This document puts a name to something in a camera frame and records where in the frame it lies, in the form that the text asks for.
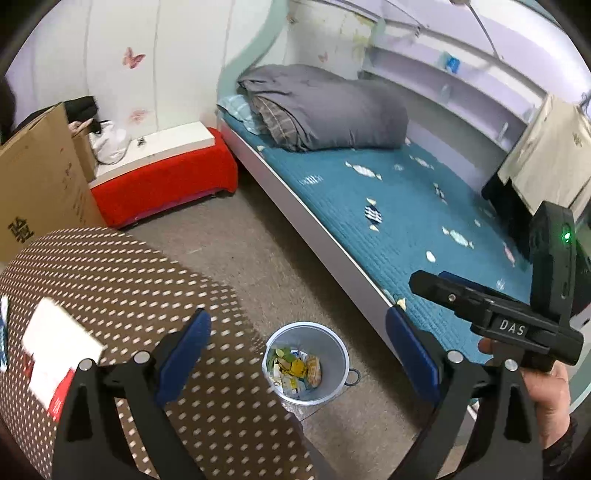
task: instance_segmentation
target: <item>black device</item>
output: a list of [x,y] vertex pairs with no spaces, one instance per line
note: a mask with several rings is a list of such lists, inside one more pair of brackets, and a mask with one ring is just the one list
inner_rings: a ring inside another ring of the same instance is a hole
[[[474,398],[479,398],[480,407],[465,454],[457,471],[444,478],[542,478],[535,407],[518,363],[549,371],[556,359],[575,364],[579,358],[583,336],[569,325],[574,289],[573,223],[567,209],[547,202],[534,216],[530,305],[449,273],[418,271],[411,276],[413,293],[452,309],[472,323],[474,332],[511,345],[514,353],[522,354],[520,359],[507,358],[497,366],[474,364],[459,351],[446,352],[431,333],[414,327],[402,308],[391,308],[386,318],[390,337],[405,334],[414,342],[410,355],[401,358],[403,366],[425,363],[425,376],[437,383],[440,399],[427,427],[389,480],[435,480]],[[108,367],[91,360],[80,363],[57,430],[54,480],[149,478],[137,470],[131,458],[115,397],[127,398],[161,480],[205,479],[161,408],[174,393],[161,394],[160,372],[170,368],[175,350],[200,314],[197,311],[182,332],[164,337],[152,353],[138,352],[127,363]],[[176,375],[173,383],[177,387],[188,377],[189,363],[181,363],[185,371]]]

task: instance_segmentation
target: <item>white plastic bag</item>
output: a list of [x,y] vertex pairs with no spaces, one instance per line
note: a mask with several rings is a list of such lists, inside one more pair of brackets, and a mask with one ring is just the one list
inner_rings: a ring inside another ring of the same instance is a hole
[[100,135],[89,133],[88,138],[100,163],[112,165],[123,158],[131,139],[127,130],[115,128],[113,122],[101,122]]

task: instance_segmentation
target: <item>metal screw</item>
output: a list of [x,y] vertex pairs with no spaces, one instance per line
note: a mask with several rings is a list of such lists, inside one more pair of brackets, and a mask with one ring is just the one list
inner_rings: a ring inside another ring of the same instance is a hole
[[461,364],[464,361],[464,356],[457,350],[450,350],[447,353],[447,359],[453,364]]
[[134,362],[140,365],[146,364],[150,361],[150,354],[144,350],[134,355]]
[[78,368],[83,372],[88,372],[92,368],[92,360],[90,358],[85,358],[78,364]]
[[515,360],[508,358],[507,360],[505,360],[505,368],[509,372],[515,372],[519,368],[519,365],[517,365],[517,362]]

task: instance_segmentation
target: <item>bed sheet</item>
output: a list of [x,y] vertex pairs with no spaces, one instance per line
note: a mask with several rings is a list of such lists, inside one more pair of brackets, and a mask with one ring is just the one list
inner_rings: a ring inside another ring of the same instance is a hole
[[528,302],[531,266],[493,209],[451,169],[407,139],[399,150],[292,153],[224,119],[289,185],[392,301],[445,349],[478,352],[470,324],[410,292],[416,270],[449,271]]

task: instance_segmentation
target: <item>blue gripper pad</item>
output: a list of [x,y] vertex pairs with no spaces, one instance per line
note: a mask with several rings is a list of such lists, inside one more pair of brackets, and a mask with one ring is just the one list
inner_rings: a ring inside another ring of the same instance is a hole
[[160,382],[155,395],[160,407],[179,397],[201,351],[209,341],[211,331],[212,319],[209,314],[205,310],[198,312],[197,318],[184,330],[177,347],[160,368]]
[[396,307],[386,314],[386,332],[415,391],[434,405],[439,403],[439,371],[410,326],[410,320]]

